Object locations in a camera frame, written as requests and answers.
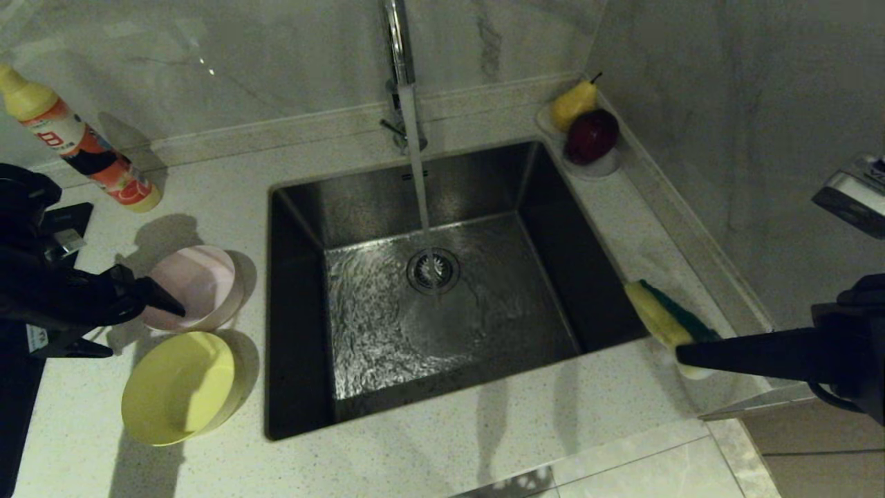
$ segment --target stainless steel sink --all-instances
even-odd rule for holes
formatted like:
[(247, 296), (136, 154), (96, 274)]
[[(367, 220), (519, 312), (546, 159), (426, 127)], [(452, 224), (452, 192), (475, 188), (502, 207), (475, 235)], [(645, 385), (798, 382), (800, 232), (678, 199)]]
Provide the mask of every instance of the stainless steel sink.
[(645, 334), (544, 146), (272, 192), (265, 431), (272, 440)]

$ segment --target pear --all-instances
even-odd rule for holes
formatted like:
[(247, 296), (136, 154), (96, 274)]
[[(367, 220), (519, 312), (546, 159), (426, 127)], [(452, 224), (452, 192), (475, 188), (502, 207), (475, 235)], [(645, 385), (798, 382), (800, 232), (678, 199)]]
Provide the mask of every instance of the pear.
[(596, 80), (581, 80), (574, 88), (557, 97), (550, 105), (550, 120), (559, 131), (566, 133), (578, 116), (596, 109)]

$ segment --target running water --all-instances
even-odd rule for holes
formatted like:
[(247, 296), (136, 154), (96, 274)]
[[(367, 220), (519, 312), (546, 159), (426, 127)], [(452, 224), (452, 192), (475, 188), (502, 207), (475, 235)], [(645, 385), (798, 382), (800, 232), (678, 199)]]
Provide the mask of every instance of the running water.
[[(409, 143), (409, 161), (412, 163), (412, 178), (415, 181), (415, 193), (418, 195), (418, 211), (421, 216), (421, 235), (428, 240), (427, 233), (430, 230), (430, 220), (427, 216), (427, 191), (424, 188), (424, 167), (421, 165), (420, 135), (418, 133), (418, 115), (415, 107), (415, 86), (399, 86), (400, 109), (403, 111), (405, 121), (405, 136)], [(430, 278), (431, 284), (435, 285), (436, 278), (442, 273), (438, 268), (433, 250), (426, 250), (427, 261), (436, 275)]]

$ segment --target sink drain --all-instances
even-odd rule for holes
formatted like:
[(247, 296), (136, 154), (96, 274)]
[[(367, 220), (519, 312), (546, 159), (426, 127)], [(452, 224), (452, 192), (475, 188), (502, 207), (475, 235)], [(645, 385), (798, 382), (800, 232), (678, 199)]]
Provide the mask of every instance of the sink drain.
[(443, 294), (458, 283), (458, 258), (440, 247), (422, 249), (409, 260), (409, 284), (423, 294)]

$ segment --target red apple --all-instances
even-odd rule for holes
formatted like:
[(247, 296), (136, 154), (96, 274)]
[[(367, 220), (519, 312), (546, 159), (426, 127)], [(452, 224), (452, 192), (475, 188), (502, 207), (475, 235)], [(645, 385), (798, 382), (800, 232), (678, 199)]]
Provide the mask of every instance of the red apple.
[(584, 113), (568, 129), (563, 153), (572, 163), (584, 166), (603, 157), (618, 142), (618, 120), (603, 109)]

